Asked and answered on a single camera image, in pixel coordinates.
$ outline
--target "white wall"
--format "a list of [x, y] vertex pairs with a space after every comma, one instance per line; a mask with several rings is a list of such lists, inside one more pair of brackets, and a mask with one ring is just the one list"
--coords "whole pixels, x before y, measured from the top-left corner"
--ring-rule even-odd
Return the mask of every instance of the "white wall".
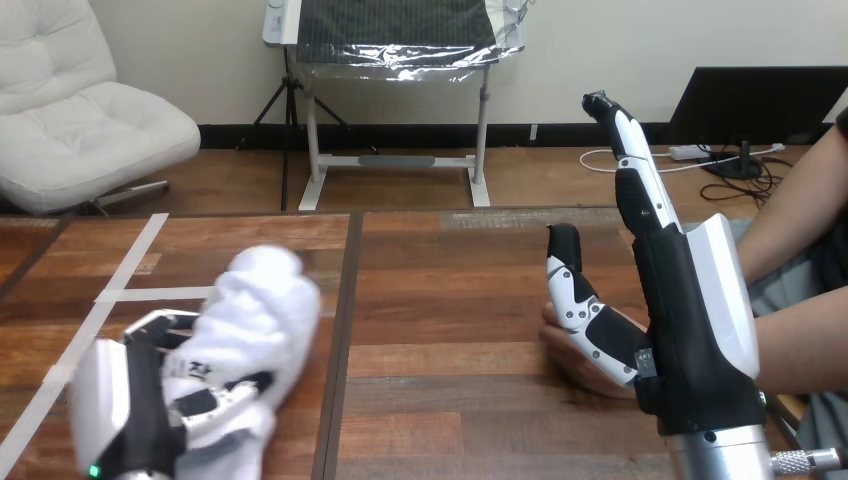
[[[120, 81], [197, 123], [250, 123], [279, 85], [265, 0], [90, 1]], [[580, 98], [601, 88], [668, 121], [695, 66], [848, 65], [846, 19], [845, 0], [536, 0], [526, 50], [492, 71], [491, 122], [588, 122]], [[323, 80], [316, 93], [351, 123], [474, 123], [478, 87]]]

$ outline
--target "white cable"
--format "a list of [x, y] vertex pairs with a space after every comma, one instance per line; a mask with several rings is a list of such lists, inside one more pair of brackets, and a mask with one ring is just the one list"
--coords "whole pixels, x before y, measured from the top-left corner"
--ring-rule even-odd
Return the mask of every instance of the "white cable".
[[[782, 143], [775, 143], [775, 144], [772, 144], [772, 147], [768, 150], [763, 150], [761, 152], [751, 152], [750, 155], [751, 156], [765, 155], [767, 153], [780, 152], [780, 151], [784, 150], [785, 148], [786, 147], [784, 147]], [[583, 165], [584, 167], [588, 168], [589, 170], [592, 170], [593, 172], [615, 173], [615, 170], [610, 170], [608, 168], [592, 167], [592, 166], [589, 166], [589, 165], [586, 164], [585, 158], [588, 157], [589, 155], [594, 155], [596, 153], [612, 153], [612, 150], [604, 149], [604, 150], [592, 150], [592, 151], [586, 152], [583, 155], [580, 155], [580, 165]], [[667, 157], [669, 155], [670, 154], [668, 154], [668, 153], [658, 153], [658, 154], [655, 154], [654, 157]], [[665, 170], [657, 170], [657, 171], [659, 173], [682, 172], [683, 170], [691, 170], [693, 168], [704, 168], [704, 167], [709, 166], [709, 165], [718, 165], [719, 163], [730, 162], [732, 160], [737, 160], [738, 158], [739, 158], [739, 156], [735, 156], [735, 157], [717, 160], [715, 162], [698, 163], [698, 164], [695, 164], [695, 165], [686, 165], [685, 167], [666, 168]]]

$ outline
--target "white tape line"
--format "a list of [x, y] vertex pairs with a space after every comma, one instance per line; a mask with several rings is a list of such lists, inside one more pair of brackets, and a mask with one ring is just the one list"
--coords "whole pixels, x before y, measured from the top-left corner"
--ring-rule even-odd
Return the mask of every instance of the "white tape line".
[[[150, 248], [150, 244], [153, 243], [167, 218], [167, 213], [157, 213], [150, 217], [124, 260], [115, 270], [115, 274], [112, 275], [106, 285], [106, 290], [120, 290], [127, 286], [133, 272], [135, 272], [144, 254], [147, 253], [147, 249]], [[9, 434], [6, 435], [3, 444], [0, 445], [0, 478], [6, 478], [12, 471], [12, 467], [15, 466], [32, 436], [41, 426], [41, 422], [44, 421], [44, 417], [47, 416], [50, 408], [56, 403], [56, 399], [59, 398], [65, 384], [71, 379], [73, 370], [82, 358], [82, 354], [94, 340], [114, 306], [115, 302], [95, 303], [79, 330], [77, 330], [76, 335], [74, 335], [73, 340], [65, 348], [65, 352], [59, 357], [59, 361], [47, 373], [45, 381], [27, 405], [24, 413], [15, 422]]]
[[103, 290], [95, 302], [149, 302], [151, 300], [194, 300], [209, 298], [215, 287], [132, 288]]

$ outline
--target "gray shorts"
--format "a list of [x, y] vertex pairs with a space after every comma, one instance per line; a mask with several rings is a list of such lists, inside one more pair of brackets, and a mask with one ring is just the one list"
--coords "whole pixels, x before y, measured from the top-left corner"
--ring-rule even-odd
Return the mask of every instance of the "gray shorts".
[[[738, 241], [750, 225], [750, 219], [731, 220], [733, 238]], [[804, 251], [752, 285], [748, 294], [754, 315], [768, 315], [824, 293], [813, 269], [810, 254]], [[848, 446], [848, 392], [810, 395], [796, 439], [805, 449]], [[848, 472], [835, 472], [823, 478], [848, 480]]]

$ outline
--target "human hand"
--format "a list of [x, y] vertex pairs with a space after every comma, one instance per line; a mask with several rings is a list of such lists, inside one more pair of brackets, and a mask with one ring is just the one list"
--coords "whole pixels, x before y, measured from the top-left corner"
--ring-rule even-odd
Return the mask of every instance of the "human hand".
[[569, 334], [559, 326], [552, 303], [548, 302], [542, 308], [542, 318], [545, 323], [539, 330], [539, 338], [547, 345], [548, 353], [570, 379], [587, 390], [607, 397], [628, 400], [636, 398], [633, 388], [621, 387], [613, 382], [574, 345]]

